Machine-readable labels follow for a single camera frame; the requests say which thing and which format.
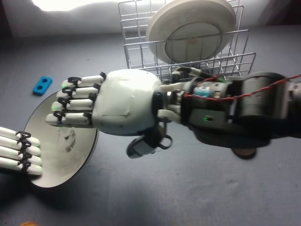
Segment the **robotic hand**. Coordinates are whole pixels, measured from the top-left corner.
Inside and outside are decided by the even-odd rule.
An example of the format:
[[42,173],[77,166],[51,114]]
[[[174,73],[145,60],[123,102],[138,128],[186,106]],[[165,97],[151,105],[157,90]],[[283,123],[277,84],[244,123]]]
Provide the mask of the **robotic hand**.
[[30,133],[0,127],[0,168],[42,174],[40,142]]
[[[185,75],[194,79],[180,82]],[[179,67],[172,77],[175,83],[170,85],[150,72],[132,69],[71,77],[63,82],[46,122],[139,136],[127,147],[130,158],[169,148],[161,141],[172,141],[166,134],[171,121],[187,126],[202,143],[233,151],[266,146],[274,138],[301,137],[301,83],[289,81],[301,75],[254,73],[224,81]]]

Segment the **tabletop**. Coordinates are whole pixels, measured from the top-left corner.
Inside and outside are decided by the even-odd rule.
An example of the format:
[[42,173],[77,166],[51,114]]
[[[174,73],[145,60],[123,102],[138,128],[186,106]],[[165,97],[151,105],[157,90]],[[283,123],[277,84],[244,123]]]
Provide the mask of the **tabletop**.
[[[301,72],[301,26],[251,30],[252,72]],[[23,130],[35,108],[63,80],[126,68],[121,34],[15,40],[0,51],[0,126]],[[41,76],[53,83],[32,95]],[[301,225],[301,142],[274,140],[245,161],[197,141],[171,123],[173,147],[129,159],[132,137],[100,133],[90,162],[65,184],[42,189],[0,175],[0,225],[258,226]]]

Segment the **metal wire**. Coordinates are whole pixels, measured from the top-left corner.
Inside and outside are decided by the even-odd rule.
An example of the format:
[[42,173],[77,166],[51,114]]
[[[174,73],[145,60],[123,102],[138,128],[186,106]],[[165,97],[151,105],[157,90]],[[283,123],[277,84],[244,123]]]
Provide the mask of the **metal wire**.
[[[196,67],[203,69],[212,75],[222,74],[225,79],[232,75],[244,76],[249,74],[256,54],[245,53],[249,30],[239,29],[244,10],[244,7],[239,4],[239,1],[240,0],[228,0],[228,2],[233,6],[234,12],[237,16],[236,30],[233,32],[151,42],[146,42],[145,32],[147,25],[159,8],[166,4],[166,0],[128,0],[119,2],[118,7],[125,43],[124,52],[127,67],[150,71],[157,75],[161,80],[169,79],[171,72],[179,66]],[[216,36],[222,36],[220,39],[216,38],[216,40],[222,40],[222,38],[226,35],[232,35],[233,37],[221,52],[215,53],[214,57],[207,60],[187,62],[189,40],[200,39],[201,48],[199,52],[199,59],[202,59],[202,42],[204,38],[216,38]],[[176,64],[173,60],[173,46],[176,46],[176,41],[181,40],[186,40],[186,60],[185,63]],[[162,44],[162,42],[165,44],[170,43],[171,46],[171,59],[170,62],[167,63],[158,59],[157,44]],[[155,45],[155,53],[151,52],[149,48],[150,44]]]

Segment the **white plate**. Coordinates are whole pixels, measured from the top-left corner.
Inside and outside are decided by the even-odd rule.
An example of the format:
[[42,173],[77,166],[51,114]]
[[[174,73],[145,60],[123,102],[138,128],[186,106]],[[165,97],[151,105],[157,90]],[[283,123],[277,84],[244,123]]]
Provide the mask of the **white plate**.
[[[174,0],[163,6],[150,21],[147,41],[155,56],[166,63],[185,63],[212,58],[231,41],[236,25],[233,7],[226,0]],[[193,38],[204,35],[210,37]]]
[[45,99],[32,113],[24,130],[41,143],[43,173],[30,177],[39,187],[55,187],[71,179],[92,156],[98,140],[96,129],[54,127],[45,123],[55,101],[56,93]]

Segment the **dish rack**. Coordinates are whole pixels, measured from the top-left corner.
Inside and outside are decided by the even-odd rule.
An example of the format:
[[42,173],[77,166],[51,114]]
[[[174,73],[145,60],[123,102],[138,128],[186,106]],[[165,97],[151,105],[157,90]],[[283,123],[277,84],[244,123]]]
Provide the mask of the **dish rack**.
[[[237,24],[233,32],[216,35],[233,35],[228,45],[211,59],[176,64],[171,59],[170,64],[158,59],[149,49],[149,44],[157,46],[159,42],[173,42],[177,40],[147,42],[145,33],[148,23],[155,13],[166,4],[166,0],[128,0],[118,3],[121,18],[122,34],[124,39],[124,52],[128,69],[142,69],[157,75],[161,81],[168,83],[171,80],[171,72],[177,67],[188,66],[201,69],[212,75],[223,76],[244,76],[249,74],[253,66],[256,53],[246,53],[246,46],[249,37],[249,30],[240,30],[240,23],[244,7],[239,4],[240,0],[227,0],[236,14]],[[186,38],[189,41],[207,38],[216,35],[198,36]]]

